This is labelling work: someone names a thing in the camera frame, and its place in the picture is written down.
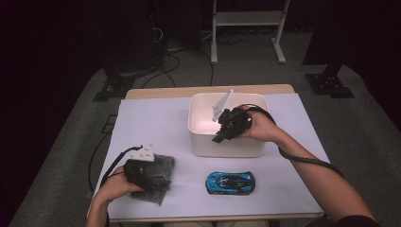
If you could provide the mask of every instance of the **white tabletop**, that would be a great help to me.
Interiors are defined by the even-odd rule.
[[[328,162],[322,144],[297,94],[263,95],[277,125],[306,149]],[[173,156],[172,184],[162,205],[129,195],[109,206],[111,220],[235,219],[314,217],[323,212],[291,163],[267,143],[258,158],[205,158],[191,150],[187,128],[190,97],[122,100],[100,177],[130,147],[152,144],[156,154]],[[128,159],[124,157],[119,165]],[[256,188],[249,196],[209,195],[206,177],[213,171],[251,171]]]

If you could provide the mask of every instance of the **white plastic container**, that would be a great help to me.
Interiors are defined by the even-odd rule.
[[[220,124],[214,122],[213,106],[223,97],[224,93],[196,94],[192,96],[189,107],[188,129],[191,136],[192,151],[198,156],[205,157],[233,157],[251,158],[262,154],[265,142],[250,138],[237,138],[223,140],[221,143],[213,142]],[[232,93],[225,109],[230,111],[241,104],[254,104],[266,111],[266,99],[257,94]]]

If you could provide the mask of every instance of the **dark sleeve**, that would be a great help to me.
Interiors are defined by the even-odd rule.
[[[336,227],[380,227],[380,225],[366,216],[348,216],[341,218]]]

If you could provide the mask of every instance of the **person's left hand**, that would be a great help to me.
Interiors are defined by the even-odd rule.
[[[143,191],[143,189],[134,183],[129,183],[124,175],[123,166],[120,166],[100,187],[96,196],[102,198],[103,201],[111,202],[135,191]]]

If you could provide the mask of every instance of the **toy car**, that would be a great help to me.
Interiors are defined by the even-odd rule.
[[[256,186],[253,174],[213,172],[206,179],[206,189],[211,195],[250,195]]]

